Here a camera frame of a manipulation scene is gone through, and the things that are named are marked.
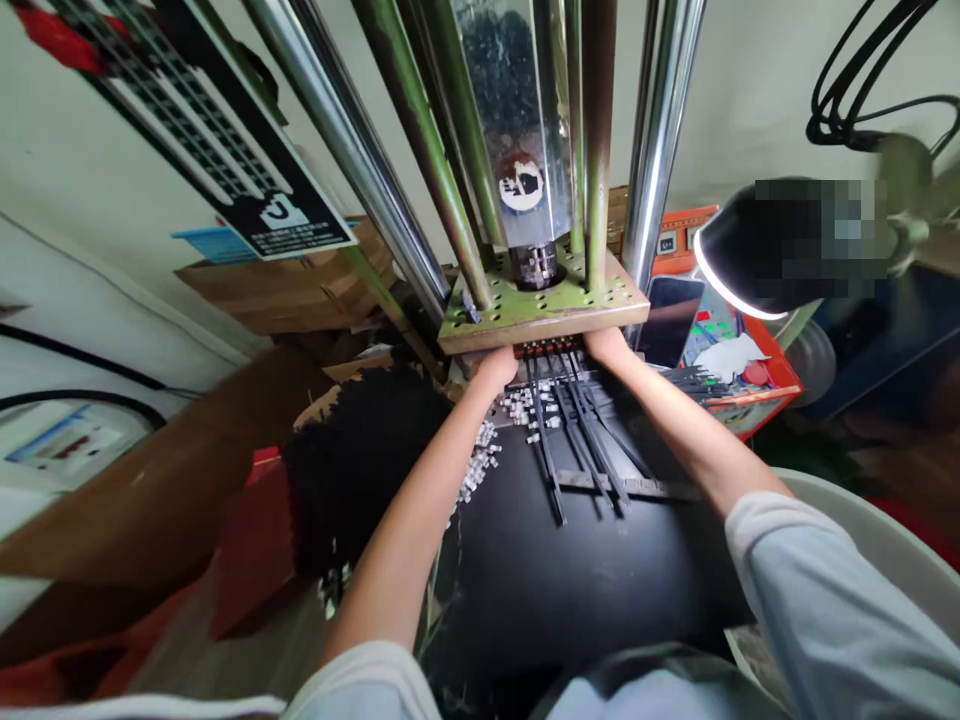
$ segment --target black hose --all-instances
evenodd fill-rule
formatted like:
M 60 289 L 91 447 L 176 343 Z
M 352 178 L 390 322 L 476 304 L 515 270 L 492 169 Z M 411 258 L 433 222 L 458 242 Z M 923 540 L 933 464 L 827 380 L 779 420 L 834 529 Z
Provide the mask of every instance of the black hose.
M 126 410 L 132 410 L 143 417 L 153 430 L 159 430 L 167 424 L 163 415 L 146 403 L 134 400 L 126 395 L 117 395 L 100 390 L 42 390 L 40 392 L 11 395 L 10 397 L 0 398 L 0 412 L 47 400 L 90 400 L 107 405 L 117 405 Z

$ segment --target cardboard box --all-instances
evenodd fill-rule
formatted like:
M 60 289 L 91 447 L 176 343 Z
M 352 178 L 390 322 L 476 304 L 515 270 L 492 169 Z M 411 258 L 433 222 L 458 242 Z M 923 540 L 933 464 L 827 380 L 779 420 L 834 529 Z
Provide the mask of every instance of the cardboard box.
M 352 335 L 346 332 L 337 338 L 333 349 L 327 355 L 327 362 L 323 365 L 323 372 L 327 377 L 335 383 L 342 383 L 364 368 L 389 367 L 393 363 L 389 348 L 362 360 L 355 359 L 367 349 L 367 338 L 367 333 Z
M 393 286 L 393 258 L 373 223 L 364 219 L 353 231 L 380 280 Z M 347 328 L 377 306 L 376 298 L 335 251 L 236 265 L 203 261 L 176 275 L 257 335 Z

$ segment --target metal platen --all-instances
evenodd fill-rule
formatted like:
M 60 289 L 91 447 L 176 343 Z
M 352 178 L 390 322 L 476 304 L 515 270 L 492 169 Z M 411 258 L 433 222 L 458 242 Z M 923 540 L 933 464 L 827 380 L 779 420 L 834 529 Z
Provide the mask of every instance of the metal platen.
M 441 349 L 458 355 L 647 319 L 650 303 L 612 254 L 607 252 L 604 266 L 605 289 L 591 292 L 583 253 L 569 252 L 566 243 L 557 243 L 557 249 L 563 281 L 540 292 L 519 290 L 509 262 L 500 255 L 497 268 L 486 273 L 495 305 L 480 313 L 479 323 L 471 323 L 464 307 L 460 291 L 465 283 L 461 276 L 440 330 Z

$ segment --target black fuzzy material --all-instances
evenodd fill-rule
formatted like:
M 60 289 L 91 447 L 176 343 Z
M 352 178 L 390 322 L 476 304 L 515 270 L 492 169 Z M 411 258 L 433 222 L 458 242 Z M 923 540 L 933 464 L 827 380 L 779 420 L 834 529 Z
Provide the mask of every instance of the black fuzzy material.
M 451 410 L 409 366 L 371 368 L 343 383 L 325 422 L 283 448 L 301 575 L 356 566 L 380 518 Z

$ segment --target person's right hand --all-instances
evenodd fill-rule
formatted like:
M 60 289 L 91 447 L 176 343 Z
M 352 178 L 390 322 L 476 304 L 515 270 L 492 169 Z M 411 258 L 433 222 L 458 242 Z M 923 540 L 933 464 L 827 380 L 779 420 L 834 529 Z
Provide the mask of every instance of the person's right hand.
M 590 355 L 608 369 L 613 369 L 614 365 L 633 355 L 626 338 L 617 327 L 584 333 L 583 340 Z

